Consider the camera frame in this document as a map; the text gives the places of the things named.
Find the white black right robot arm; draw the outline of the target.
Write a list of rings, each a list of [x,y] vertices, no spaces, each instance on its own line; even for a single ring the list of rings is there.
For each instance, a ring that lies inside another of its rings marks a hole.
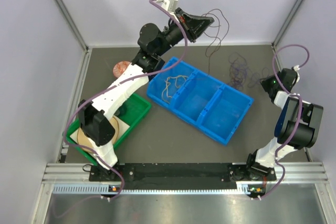
[[[271,102],[281,108],[281,114],[274,138],[248,156],[245,174],[252,180],[267,177],[274,171],[276,161],[292,152],[311,148],[317,140],[323,107],[306,101],[300,104],[296,96],[287,93],[298,81],[299,73],[295,68],[284,68],[260,81]]]

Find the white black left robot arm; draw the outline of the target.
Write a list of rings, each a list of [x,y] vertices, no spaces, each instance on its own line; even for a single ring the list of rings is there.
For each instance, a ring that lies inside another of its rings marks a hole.
[[[91,143],[92,152],[102,166],[101,174],[107,180],[114,180],[119,174],[113,148],[117,131],[110,123],[111,118],[137,89],[158,74],[164,65],[162,55],[182,39],[195,42],[213,22],[212,17],[190,15],[177,8],[163,30],[153,23],[145,24],[138,39],[140,50],[124,73],[104,94],[79,103],[80,128]]]

